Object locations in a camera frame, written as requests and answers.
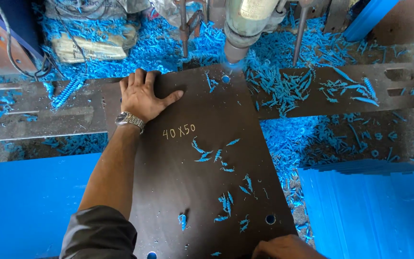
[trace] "hand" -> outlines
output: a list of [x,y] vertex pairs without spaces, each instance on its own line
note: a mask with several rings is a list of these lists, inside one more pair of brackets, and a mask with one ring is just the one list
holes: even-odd
[[123,78],[119,82],[122,102],[121,112],[130,112],[143,122],[157,117],[167,106],[175,103],[183,96],[183,91],[175,91],[164,99],[154,95],[154,81],[159,71],[146,72],[138,68],[135,73]]
[[253,251],[252,259],[269,256],[276,259],[326,259],[297,235],[281,236],[269,242],[260,241]]

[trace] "rectangular slot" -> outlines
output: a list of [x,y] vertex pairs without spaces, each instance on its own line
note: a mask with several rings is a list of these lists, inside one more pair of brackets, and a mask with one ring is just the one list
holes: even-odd
[[414,95],[414,87],[388,89],[387,94],[391,97],[403,96],[403,95]]

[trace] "watch face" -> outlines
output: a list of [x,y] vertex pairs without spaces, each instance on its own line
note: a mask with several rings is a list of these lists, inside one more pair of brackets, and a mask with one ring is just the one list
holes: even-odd
[[121,124],[124,122],[124,119],[127,117],[127,112],[119,113],[118,117],[116,118],[116,124]]

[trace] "label on drill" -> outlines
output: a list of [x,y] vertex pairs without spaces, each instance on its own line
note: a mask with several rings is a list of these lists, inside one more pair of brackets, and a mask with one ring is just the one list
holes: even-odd
[[277,1],[243,0],[239,14],[249,20],[263,20],[271,16]]

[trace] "sleeve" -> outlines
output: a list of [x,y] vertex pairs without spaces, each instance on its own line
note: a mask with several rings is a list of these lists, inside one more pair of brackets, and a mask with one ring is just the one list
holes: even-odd
[[135,227],[118,210],[94,206],[71,215],[59,258],[136,259],[136,242]]

